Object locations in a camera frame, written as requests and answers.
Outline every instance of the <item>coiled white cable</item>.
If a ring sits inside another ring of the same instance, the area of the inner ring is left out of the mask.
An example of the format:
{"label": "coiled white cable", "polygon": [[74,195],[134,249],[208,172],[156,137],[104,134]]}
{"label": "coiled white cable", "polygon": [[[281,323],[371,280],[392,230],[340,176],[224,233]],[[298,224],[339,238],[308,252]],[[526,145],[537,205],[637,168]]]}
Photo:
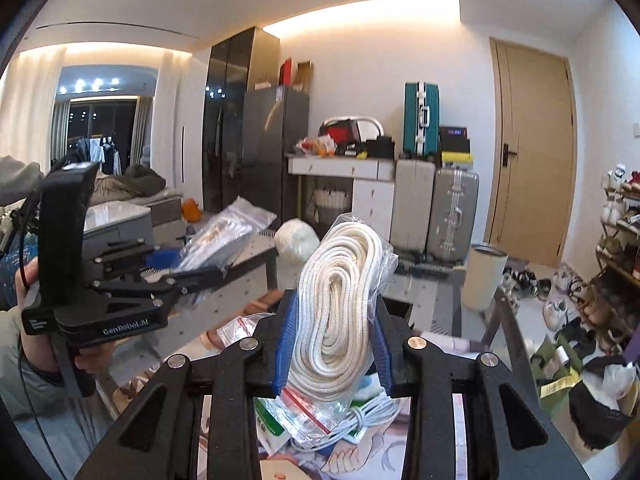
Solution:
{"label": "coiled white cable", "polygon": [[334,428],[327,436],[322,437],[318,444],[312,447],[300,446],[294,439],[291,439],[291,445],[298,451],[312,452],[319,451],[325,447],[335,444],[344,438],[351,431],[360,431],[361,428],[374,428],[376,426],[384,426],[398,416],[402,410],[402,399],[391,399],[382,392],[377,397],[369,399],[360,407],[352,406],[344,415],[343,420]]}
{"label": "coiled white cable", "polygon": [[383,257],[378,234],[360,222],[335,225],[298,284],[298,330],[289,383],[315,400],[346,394],[370,358],[367,301]]}

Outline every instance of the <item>door frame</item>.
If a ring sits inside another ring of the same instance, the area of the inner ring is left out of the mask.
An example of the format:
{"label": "door frame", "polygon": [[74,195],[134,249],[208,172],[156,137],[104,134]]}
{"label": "door frame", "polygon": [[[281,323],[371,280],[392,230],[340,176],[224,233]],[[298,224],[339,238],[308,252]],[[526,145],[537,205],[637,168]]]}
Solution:
{"label": "door frame", "polygon": [[578,140],[578,119],[577,111],[575,108],[575,91],[574,80],[571,74],[571,67],[569,65],[569,59],[564,56],[558,56],[551,52],[546,52],[538,48],[533,48],[528,45],[522,45],[513,41],[500,40],[496,38],[489,38],[489,45],[491,49],[491,59],[494,67],[494,88],[495,88],[495,149],[494,149],[494,174],[491,183],[491,196],[489,200],[489,211],[486,218],[486,226],[484,228],[483,240],[485,243],[491,243],[492,230],[494,227],[494,221],[496,218],[497,200],[498,200],[498,184],[500,182],[500,172],[502,167],[502,88],[500,86],[500,67],[498,65],[498,44],[504,44],[507,46],[516,46],[518,48],[524,48],[533,52],[540,52],[547,54],[548,56],[555,56],[564,61],[564,68],[566,69],[567,77],[569,79],[569,94],[571,98],[571,113],[573,117],[573,139],[572,139],[572,177],[571,177],[571,193],[569,203],[567,205],[565,218],[564,218],[564,232],[560,241],[560,248],[556,257],[556,264],[560,263],[562,253],[564,252],[564,244],[569,231],[569,222],[571,220],[571,211],[574,206],[574,194],[575,194],[575,178],[577,173],[577,140]]}

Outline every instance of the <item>trash can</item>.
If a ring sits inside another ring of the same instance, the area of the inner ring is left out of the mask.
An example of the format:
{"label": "trash can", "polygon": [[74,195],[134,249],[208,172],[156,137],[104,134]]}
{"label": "trash can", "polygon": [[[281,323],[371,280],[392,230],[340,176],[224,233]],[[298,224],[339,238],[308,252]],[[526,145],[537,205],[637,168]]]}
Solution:
{"label": "trash can", "polygon": [[495,289],[502,281],[507,258],[507,253],[489,244],[471,246],[461,292],[464,306],[478,312],[484,312],[491,306]]}

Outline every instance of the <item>orange bag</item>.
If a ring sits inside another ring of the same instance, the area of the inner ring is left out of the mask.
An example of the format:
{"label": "orange bag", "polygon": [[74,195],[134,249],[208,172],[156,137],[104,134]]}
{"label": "orange bag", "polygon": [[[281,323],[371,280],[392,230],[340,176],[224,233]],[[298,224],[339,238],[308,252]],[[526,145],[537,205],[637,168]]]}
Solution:
{"label": "orange bag", "polygon": [[198,203],[193,198],[188,198],[182,202],[182,216],[189,223],[196,223],[202,218],[202,211],[198,207]]}

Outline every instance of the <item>wooden door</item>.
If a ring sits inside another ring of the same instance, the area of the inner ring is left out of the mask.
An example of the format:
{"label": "wooden door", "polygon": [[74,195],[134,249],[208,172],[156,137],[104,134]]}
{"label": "wooden door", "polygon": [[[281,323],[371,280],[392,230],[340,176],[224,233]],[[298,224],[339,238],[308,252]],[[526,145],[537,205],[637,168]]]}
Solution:
{"label": "wooden door", "polygon": [[489,240],[510,256],[556,266],[575,183],[568,62],[499,41],[492,47],[500,106]]}

